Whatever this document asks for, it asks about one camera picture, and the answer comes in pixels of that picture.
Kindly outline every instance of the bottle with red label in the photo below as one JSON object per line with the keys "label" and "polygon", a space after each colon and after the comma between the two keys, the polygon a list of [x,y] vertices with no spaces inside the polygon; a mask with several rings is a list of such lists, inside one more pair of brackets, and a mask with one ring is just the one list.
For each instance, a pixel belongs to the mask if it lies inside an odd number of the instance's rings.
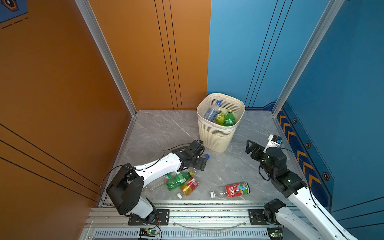
{"label": "bottle with red label", "polygon": [[218,187],[215,191],[211,191],[211,198],[226,199],[229,197],[238,197],[249,194],[249,186],[246,182],[228,185],[226,187]]}
{"label": "bottle with red label", "polygon": [[191,177],[184,183],[183,186],[181,186],[181,192],[177,194],[177,197],[181,199],[184,196],[189,196],[198,185],[199,183],[196,181],[196,179]]}

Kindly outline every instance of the green plastic bottle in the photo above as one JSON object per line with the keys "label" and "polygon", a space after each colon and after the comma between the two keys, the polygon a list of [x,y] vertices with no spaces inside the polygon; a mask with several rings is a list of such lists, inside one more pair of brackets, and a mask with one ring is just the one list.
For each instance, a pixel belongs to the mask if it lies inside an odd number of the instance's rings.
{"label": "green plastic bottle", "polygon": [[167,181],[168,190],[175,190],[177,187],[181,187],[186,180],[193,175],[192,172],[182,172]]}
{"label": "green plastic bottle", "polygon": [[225,121],[224,121],[223,126],[230,127],[230,126],[233,126],[236,123],[235,122],[235,116],[233,115],[232,111],[233,111],[232,109],[228,110],[228,114],[225,117]]}

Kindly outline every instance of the beige plastic basket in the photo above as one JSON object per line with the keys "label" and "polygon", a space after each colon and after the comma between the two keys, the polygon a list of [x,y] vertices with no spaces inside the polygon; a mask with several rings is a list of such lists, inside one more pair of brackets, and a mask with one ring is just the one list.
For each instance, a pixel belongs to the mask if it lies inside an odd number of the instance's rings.
{"label": "beige plastic basket", "polygon": [[[232,109],[236,124],[230,127],[224,127],[210,122],[204,118],[206,111],[216,101],[221,101],[221,107]],[[199,121],[200,140],[203,145],[215,152],[224,152],[231,143],[233,134],[245,112],[245,105],[242,101],[231,96],[212,93],[209,94],[197,107],[197,120]]]}

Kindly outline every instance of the blue wall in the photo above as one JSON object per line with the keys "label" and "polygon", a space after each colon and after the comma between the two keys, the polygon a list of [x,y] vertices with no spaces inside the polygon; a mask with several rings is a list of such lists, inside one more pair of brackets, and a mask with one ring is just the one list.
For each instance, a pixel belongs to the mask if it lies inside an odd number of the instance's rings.
{"label": "blue wall", "polygon": [[212,0],[207,94],[228,94],[255,108],[275,101],[327,4]]}
{"label": "blue wall", "polygon": [[[345,1],[288,102],[334,178],[338,220],[384,210],[384,1]],[[384,212],[341,220],[359,239],[381,238]]]}

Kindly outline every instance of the white robotic arm segment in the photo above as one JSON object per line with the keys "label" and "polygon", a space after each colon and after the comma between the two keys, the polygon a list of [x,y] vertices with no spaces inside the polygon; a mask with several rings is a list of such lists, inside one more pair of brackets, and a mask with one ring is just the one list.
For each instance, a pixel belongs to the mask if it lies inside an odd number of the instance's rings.
{"label": "white robotic arm segment", "polygon": [[303,220],[298,218],[287,207],[282,207],[276,213],[276,220],[291,230],[301,240],[323,240],[318,231],[310,227]]}
{"label": "white robotic arm segment", "polygon": [[299,189],[297,193],[298,194],[291,194],[288,199],[305,214],[305,216],[309,219],[309,221],[311,221],[311,223],[325,239],[358,240],[347,230],[345,230],[345,228],[341,226],[336,219],[334,219],[334,217],[317,201],[315,197],[313,197],[312,201],[309,189],[303,187]]}
{"label": "white robotic arm segment", "polygon": [[180,158],[174,154],[170,153],[160,159],[157,163],[156,161],[144,164],[144,165],[138,165],[135,166],[136,169],[143,169],[142,171],[136,170],[136,173],[143,177],[144,185],[143,188],[149,184],[150,182],[154,181],[155,179],[169,173],[169,172],[175,172],[177,171],[181,166]]}

